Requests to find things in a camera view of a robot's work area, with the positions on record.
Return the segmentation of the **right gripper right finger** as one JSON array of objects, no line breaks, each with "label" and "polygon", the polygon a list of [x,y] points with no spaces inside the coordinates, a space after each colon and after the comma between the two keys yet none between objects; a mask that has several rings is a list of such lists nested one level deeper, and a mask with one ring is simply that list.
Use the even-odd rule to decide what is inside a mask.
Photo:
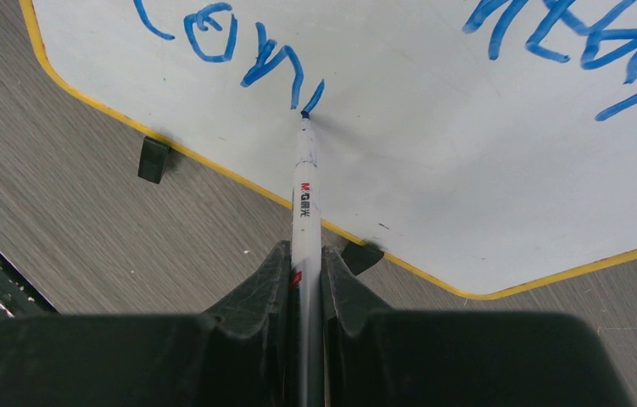
[{"label": "right gripper right finger", "polygon": [[629,406],[601,340],[572,315],[409,310],[332,247],[321,288],[333,406]]}]

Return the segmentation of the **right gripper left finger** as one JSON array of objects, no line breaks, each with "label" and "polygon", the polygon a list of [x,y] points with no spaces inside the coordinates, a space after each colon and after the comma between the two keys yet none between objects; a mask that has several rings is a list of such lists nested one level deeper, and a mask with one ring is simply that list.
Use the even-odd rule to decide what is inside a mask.
[{"label": "right gripper left finger", "polygon": [[198,314],[0,323],[0,406],[282,406],[290,244]]}]

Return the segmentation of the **white marker pen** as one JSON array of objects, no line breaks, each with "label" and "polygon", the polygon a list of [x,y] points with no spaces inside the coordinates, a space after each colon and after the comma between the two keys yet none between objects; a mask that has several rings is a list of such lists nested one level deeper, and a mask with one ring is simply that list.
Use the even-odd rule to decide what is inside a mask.
[{"label": "white marker pen", "polygon": [[316,134],[301,113],[293,172],[291,288],[298,300],[297,396],[299,406],[323,406],[324,356],[321,304],[321,210]]}]

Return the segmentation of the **yellow framed whiteboard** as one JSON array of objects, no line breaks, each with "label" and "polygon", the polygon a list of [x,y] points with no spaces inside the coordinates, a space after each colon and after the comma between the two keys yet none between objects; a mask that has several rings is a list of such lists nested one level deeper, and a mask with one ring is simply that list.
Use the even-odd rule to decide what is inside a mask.
[{"label": "yellow framed whiteboard", "polygon": [[24,1],[69,94],[462,297],[637,259],[637,1]]}]

